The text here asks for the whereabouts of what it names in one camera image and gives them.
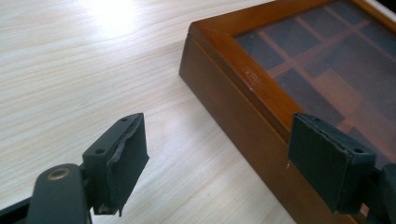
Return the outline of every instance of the wood grain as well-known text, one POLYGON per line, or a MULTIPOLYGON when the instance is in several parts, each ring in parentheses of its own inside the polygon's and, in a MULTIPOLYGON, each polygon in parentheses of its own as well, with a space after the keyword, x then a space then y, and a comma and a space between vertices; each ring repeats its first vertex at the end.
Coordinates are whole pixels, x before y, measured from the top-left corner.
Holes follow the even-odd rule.
POLYGON ((123 217, 94 223, 293 223, 178 76, 188 26, 262 1, 0 2, 0 209, 144 112, 150 160, 123 217))

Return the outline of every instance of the brown wood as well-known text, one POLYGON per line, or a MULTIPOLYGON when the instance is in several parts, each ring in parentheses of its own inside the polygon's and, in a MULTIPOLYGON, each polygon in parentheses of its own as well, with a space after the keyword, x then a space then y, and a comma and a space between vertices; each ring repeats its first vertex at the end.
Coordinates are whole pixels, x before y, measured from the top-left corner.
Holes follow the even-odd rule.
POLYGON ((353 3, 358 5, 361 9, 366 11, 368 14, 370 14, 373 18, 375 18, 377 21, 382 23, 385 27, 387 27, 389 30, 391 30, 393 33, 396 33, 396 23, 392 20, 390 20, 387 16, 373 8, 370 4, 363 0, 352 0, 353 3))
POLYGON ((182 78, 298 223, 357 221, 332 214, 300 173, 286 168, 292 114, 303 110, 234 37, 330 2, 278 0, 193 22, 180 66, 182 78))

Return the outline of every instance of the clamp jaw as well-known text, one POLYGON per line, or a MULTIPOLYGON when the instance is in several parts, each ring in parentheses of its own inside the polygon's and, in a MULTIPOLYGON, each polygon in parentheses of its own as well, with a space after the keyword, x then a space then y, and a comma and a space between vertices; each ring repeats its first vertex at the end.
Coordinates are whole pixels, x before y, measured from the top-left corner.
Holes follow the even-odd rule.
POLYGON ((375 153, 323 120, 294 115, 289 158, 334 213, 357 214, 367 223, 396 223, 396 164, 375 168, 375 153))
POLYGON ((121 216, 149 160, 143 114, 118 120, 82 158, 80 166, 43 172, 33 196, 0 211, 0 223, 92 223, 92 207, 96 215, 121 216))

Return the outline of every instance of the wooden box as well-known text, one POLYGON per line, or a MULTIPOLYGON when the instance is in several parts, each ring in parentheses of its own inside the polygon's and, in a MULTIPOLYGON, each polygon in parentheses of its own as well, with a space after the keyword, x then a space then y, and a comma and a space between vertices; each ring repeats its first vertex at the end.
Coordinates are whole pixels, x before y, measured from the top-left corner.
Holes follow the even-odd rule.
POLYGON ((181 77, 298 223, 359 216, 332 214, 288 166, 294 112, 374 148, 378 168, 396 162, 396 25, 351 2, 278 0, 196 21, 184 48, 181 77))

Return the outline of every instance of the glass panel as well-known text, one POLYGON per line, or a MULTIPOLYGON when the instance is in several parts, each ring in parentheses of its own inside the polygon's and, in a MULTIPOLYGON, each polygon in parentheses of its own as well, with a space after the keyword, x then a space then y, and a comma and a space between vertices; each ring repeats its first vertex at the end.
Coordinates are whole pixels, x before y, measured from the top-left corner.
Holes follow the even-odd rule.
POLYGON ((337 1, 237 36, 307 113, 396 162, 396 36, 337 1))

